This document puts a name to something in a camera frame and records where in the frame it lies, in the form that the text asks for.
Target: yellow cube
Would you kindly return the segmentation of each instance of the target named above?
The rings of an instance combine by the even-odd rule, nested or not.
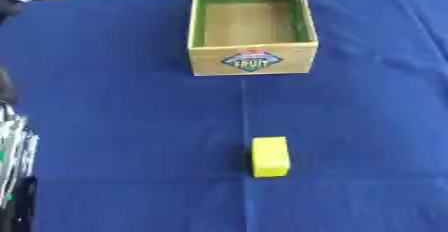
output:
[[[285,176],[291,167],[286,137],[254,138],[252,165],[256,178]]]

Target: table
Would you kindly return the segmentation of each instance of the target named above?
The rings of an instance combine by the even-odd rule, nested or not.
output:
[[[310,0],[312,72],[254,77],[191,75],[189,4],[36,2],[0,28],[42,136],[37,232],[446,231],[444,0]],[[287,177],[248,174],[257,136],[288,137]]]

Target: wooden crate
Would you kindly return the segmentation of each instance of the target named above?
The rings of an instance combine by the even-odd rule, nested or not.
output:
[[[307,0],[193,0],[195,75],[307,73],[318,41]]]

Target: printed logo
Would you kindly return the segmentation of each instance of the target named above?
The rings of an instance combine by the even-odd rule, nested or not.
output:
[[[279,63],[280,61],[282,61],[282,58],[254,48],[238,53],[222,62],[246,72],[255,72],[259,69]]]

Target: blue tablecloth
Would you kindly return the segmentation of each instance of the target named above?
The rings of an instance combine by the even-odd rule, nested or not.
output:
[[[193,77],[190,0],[30,3],[0,28],[42,136],[37,232],[446,232],[445,0],[310,0],[310,74]],[[253,179],[257,136],[285,178]]]

